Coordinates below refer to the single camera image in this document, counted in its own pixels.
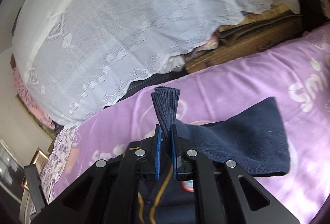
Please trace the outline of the white lace cover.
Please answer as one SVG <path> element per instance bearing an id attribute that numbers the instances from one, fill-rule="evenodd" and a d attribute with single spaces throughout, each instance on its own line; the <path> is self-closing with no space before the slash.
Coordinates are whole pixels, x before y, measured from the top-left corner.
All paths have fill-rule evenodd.
<path id="1" fill-rule="evenodd" d="M 298 0 L 26 0 L 13 54 L 36 103 L 68 126 L 179 67 L 218 27 L 275 5 L 300 11 Z"/>

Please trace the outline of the pink floral cloth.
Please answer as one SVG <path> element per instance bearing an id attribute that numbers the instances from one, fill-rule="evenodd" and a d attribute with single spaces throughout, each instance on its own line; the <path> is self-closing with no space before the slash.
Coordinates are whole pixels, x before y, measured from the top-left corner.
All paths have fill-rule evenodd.
<path id="1" fill-rule="evenodd" d="M 43 129 L 49 135 L 57 135 L 63 129 L 63 126 L 53 121 L 51 117 L 46 112 L 44 112 L 44 110 L 32 98 L 32 95 L 28 92 L 23 80 L 20 77 L 16 65 L 13 66 L 12 70 L 13 83 L 17 90 L 19 102 L 41 129 Z"/>

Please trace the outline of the wooden picture frame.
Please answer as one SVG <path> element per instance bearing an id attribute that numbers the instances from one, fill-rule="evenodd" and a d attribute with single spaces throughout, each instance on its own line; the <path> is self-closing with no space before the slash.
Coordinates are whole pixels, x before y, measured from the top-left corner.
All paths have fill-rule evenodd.
<path id="1" fill-rule="evenodd" d="M 48 162 L 48 159 L 49 159 L 49 154 L 47 152 L 46 153 L 43 152 L 40 148 L 37 148 L 36 152 L 34 153 L 34 156 L 32 157 L 30 165 L 35 164 L 38 174 L 40 175 L 46 163 Z M 24 176 L 24 179 L 21 183 L 21 187 L 24 190 L 29 191 L 26 176 Z"/>

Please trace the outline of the navy blue knit cardigan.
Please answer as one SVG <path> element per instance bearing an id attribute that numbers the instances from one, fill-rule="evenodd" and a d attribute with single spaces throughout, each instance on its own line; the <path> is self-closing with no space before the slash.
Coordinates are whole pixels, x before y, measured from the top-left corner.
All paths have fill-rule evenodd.
<path id="1" fill-rule="evenodd" d="M 159 179 L 140 181 L 137 218 L 144 222 L 143 204 L 152 198 L 148 210 L 151 223 L 196 223 L 192 181 L 173 177 L 171 127 L 187 139 L 191 147 L 212 162 L 237 162 L 255 180 L 282 176 L 290 166 L 289 146 L 277 104 L 267 98 L 225 121 L 206 125 L 187 125 L 176 119 L 180 91 L 157 87 L 151 94 L 162 130 Z"/>

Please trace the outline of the purple printed blanket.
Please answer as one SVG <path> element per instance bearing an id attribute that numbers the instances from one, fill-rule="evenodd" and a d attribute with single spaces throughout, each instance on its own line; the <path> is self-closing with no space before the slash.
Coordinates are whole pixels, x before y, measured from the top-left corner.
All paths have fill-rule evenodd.
<path id="1" fill-rule="evenodd" d="M 301 223 L 329 196 L 329 25 L 262 53 L 219 64 L 167 83 L 180 89 L 177 118 L 191 125 L 224 121 L 275 97 L 288 135 L 290 171 L 260 178 Z M 55 198 L 95 161 L 122 154 L 131 141 L 154 134 L 152 87 L 78 126 Z"/>

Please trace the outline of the purple floral bedsheet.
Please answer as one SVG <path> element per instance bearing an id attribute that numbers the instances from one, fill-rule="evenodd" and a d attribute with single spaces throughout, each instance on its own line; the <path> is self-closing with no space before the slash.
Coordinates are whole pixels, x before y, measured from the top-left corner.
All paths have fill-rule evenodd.
<path id="1" fill-rule="evenodd" d="M 48 204 L 55 198 L 54 186 L 64 171 L 77 129 L 78 126 L 73 126 L 63 129 L 57 135 L 53 143 L 53 150 L 40 174 L 41 188 Z"/>

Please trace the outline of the brown woven mat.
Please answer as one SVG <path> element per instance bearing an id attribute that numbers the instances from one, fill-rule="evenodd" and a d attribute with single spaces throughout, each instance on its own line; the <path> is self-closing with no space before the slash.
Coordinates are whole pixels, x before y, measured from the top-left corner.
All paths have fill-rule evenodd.
<path id="1" fill-rule="evenodd" d="M 238 25 L 217 29 L 208 45 L 217 45 L 187 62 L 185 70 L 199 70 L 226 63 L 243 56 L 263 52 L 279 43 L 294 39 L 304 32 L 303 16 L 293 13 L 284 4 L 261 14 L 248 14 Z"/>

